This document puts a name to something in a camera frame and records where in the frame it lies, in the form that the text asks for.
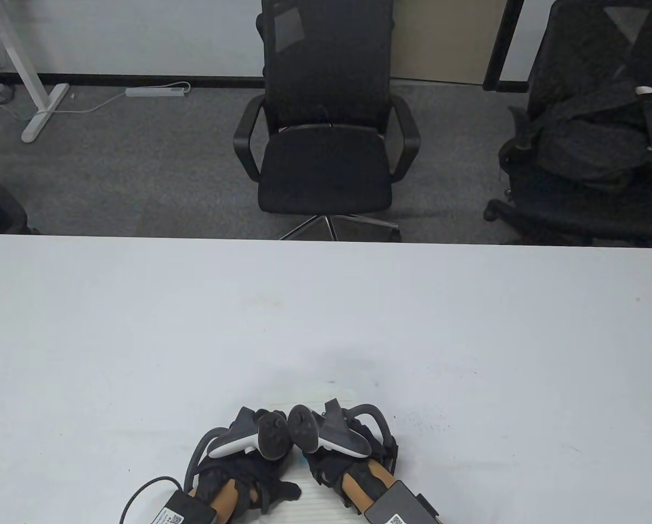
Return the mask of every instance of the glove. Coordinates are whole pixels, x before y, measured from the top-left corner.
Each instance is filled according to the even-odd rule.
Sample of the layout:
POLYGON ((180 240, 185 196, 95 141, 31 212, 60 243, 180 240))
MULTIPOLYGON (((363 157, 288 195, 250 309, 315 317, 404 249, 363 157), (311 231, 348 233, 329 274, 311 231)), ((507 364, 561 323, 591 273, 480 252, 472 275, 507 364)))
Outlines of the glove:
MULTIPOLYGON (((264 409, 258 410, 256 420, 266 413, 264 409)), ((276 461, 269 461, 258 450, 239 451, 219 459, 205 456, 194 470, 199 477, 195 497, 211 504, 226 483, 233 479, 238 500, 229 522, 243 516, 248 509, 260 509, 266 514, 273 504, 297 500, 301 496, 299 486, 280 480, 290 451, 291 443, 288 452, 276 461)))
POLYGON ((366 458, 355 458, 338 451, 326 451, 324 448, 318 448, 313 454, 304 452, 304 457, 309 464, 311 475, 313 475, 316 482, 323 484, 327 487, 332 487, 333 490, 343 500, 345 507, 351 507, 353 502, 350 497, 343 491, 343 477, 348 474, 355 482, 362 488, 362 491, 367 494, 370 499, 376 501, 381 497, 388 487, 376 477, 370 469, 370 461, 375 461, 381 466, 385 467, 388 464, 387 471, 393 473, 396 464, 396 455, 398 454, 398 446, 396 441, 393 441, 393 446, 388 448, 384 447, 379 442, 367 426, 354 418, 347 420, 348 427, 358 432, 365 437, 372 447, 372 454, 366 458))

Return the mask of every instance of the chair seat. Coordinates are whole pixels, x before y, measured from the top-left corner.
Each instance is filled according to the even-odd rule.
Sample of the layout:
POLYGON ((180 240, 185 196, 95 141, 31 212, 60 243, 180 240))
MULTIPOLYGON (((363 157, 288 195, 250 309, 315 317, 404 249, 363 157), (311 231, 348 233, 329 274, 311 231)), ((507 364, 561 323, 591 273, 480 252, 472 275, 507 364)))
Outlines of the chair seat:
POLYGON ((503 165, 515 207, 551 229, 611 240, 652 237, 652 172, 636 172, 622 192, 610 194, 542 170, 533 162, 503 165))
POLYGON ((374 130, 311 127, 270 138, 258 184, 263 211, 348 215, 391 206, 384 141, 374 130))

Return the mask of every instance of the white power strip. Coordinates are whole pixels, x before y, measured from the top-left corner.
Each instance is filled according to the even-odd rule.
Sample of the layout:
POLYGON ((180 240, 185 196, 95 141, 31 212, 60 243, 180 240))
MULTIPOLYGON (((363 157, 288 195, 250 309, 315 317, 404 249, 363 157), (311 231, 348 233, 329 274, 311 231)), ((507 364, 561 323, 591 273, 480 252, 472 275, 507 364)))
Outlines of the white power strip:
POLYGON ((124 94, 127 97, 184 97, 184 87, 127 87, 124 94))

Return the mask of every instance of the gray carpet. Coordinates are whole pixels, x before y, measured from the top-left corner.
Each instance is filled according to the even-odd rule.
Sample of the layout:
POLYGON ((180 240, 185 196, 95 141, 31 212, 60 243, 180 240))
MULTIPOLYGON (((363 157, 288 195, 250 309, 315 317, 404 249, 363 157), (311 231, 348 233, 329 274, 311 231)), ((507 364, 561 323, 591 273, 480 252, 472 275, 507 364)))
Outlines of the gray carpet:
MULTIPOLYGON (((394 187, 393 206, 379 217, 400 223, 405 242, 492 244, 515 237, 481 215, 488 199, 503 194, 497 151, 511 135, 507 107, 523 104, 524 95, 462 85, 394 90, 410 104, 422 147, 408 176, 394 187)), ((73 87, 59 109, 90 108, 120 91, 73 87)), ((231 145, 243 108, 257 93, 123 97, 93 113, 53 115, 32 144, 20 140, 24 122, 0 110, 0 181, 43 234, 279 237, 303 217, 261 212, 256 184, 231 145)), ((33 111, 22 87, 10 107, 33 111)), ((259 120, 258 156, 266 138, 259 120)), ((386 237, 366 225, 342 225, 339 231, 344 240, 386 237)), ((307 238, 325 240, 325 226, 307 238)))

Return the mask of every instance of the qr code label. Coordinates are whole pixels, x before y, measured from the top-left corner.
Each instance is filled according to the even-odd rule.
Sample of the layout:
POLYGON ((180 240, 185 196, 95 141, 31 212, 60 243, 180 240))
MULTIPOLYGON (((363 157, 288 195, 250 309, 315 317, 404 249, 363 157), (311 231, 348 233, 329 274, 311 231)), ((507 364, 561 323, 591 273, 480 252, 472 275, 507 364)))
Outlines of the qr code label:
POLYGON ((186 519, 181 514, 177 514, 172 509, 164 508, 156 515, 151 524, 181 524, 186 519))
POLYGON ((401 517, 397 513, 388 520, 387 524, 406 524, 406 522, 403 519, 401 519, 401 517))

